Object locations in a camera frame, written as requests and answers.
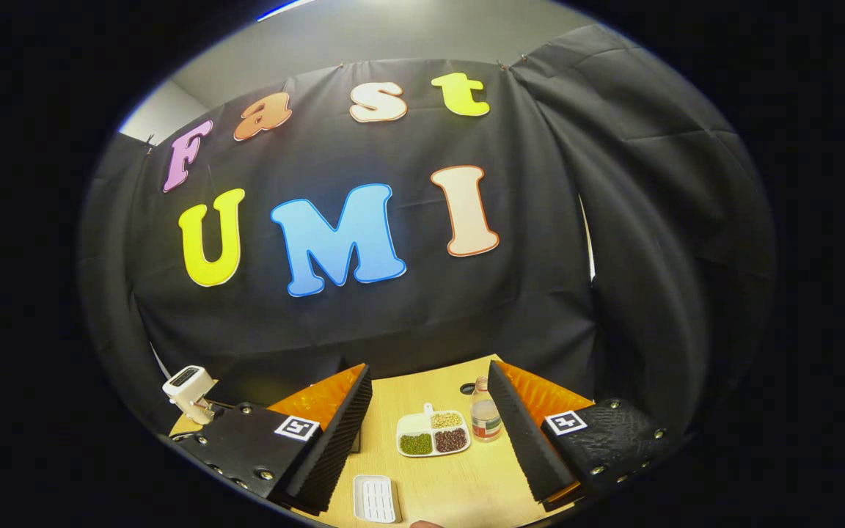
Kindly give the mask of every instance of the blue letter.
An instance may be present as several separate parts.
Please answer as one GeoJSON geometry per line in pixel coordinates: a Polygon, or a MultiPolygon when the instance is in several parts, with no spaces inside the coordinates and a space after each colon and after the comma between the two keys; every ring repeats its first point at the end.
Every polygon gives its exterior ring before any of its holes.
{"type": "Polygon", "coordinates": [[[289,295],[303,297],[324,290],[325,281],[315,276],[309,255],[333,283],[344,285],[355,246],[358,268],[354,278],[358,282],[384,281],[405,273],[406,264],[396,257],[389,237],[387,200],[392,195],[389,185],[382,183],[355,187],[345,198],[337,230],[308,200],[276,206],[269,218],[281,225],[285,236],[292,271],[289,295]]]}

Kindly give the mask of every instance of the white tray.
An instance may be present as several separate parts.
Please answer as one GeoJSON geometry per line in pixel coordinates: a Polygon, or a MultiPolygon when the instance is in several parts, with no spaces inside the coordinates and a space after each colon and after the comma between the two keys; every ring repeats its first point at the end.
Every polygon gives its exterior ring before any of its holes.
{"type": "Polygon", "coordinates": [[[461,453],[465,451],[469,446],[472,445],[472,435],[469,434],[469,424],[465,421],[465,417],[459,411],[433,411],[432,404],[426,403],[422,406],[422,412],[419,414],[407,414],[405,417],[400,418],[400,421],[396,423],[396,451],[403,455],[404,457],[410,458],[418,458],[418,457],[439,457],[439,455],[452,455],[453,453],[461,453]],[[462,423],[460,425],[453,425],[450,428],[440,428],[440,429],[433,429],[432,428],[432,415],[433,414],[455,414],[457,417],[462,419],[462,423]],[[439,453],[436,450],[436,432],[439,431],[451,431],[453,429],[460,428],[465,431],[465,445],[456,449],[455,451],[446,451],[445,453],[439,453]],[[430,438],[432,438],[432,452],[426,455],[409,455],[403,453],[403,449],[400,449],[400,437],[403,435],[406,436],[418,436],[420,434],[428,434],[430,438]]]}
{"type": "Polygon", "coordinates": [[[400,522],[396,487],[380,474],[359,474],[354,478],[354,517],[371,522],[400,522]]]}

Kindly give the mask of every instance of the table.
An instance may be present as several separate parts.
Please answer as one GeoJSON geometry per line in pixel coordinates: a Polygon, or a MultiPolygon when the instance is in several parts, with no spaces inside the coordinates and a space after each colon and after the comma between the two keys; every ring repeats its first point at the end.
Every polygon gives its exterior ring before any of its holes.
{"type": "MultiPolygon", "coordinates": [[[[386,475],[395,484],[402,519],[390,526],[409,526],[425,519],[445,528],[514,527],[572,507],[547,513],[533,501],[506,429],[487,444],[472,438],[467,450],[452,455],[407,458],[396,452],[397,420],[404,414],[423,412],[426,402],[435,411],[461,412],[469,422],[470,434],[471,397],[459,388],[487,375],[492,359],[500,357],[492,354],[452,367],[373,380],[373,398],[362,424],[361,452],[348,456],[329,510],[318,517],[293,511],[332,526],[386,526],[354,517],[352,485],[358,474],[386,475]]],[[[171,434],[200,428],[182,415],[171,434]]]]}

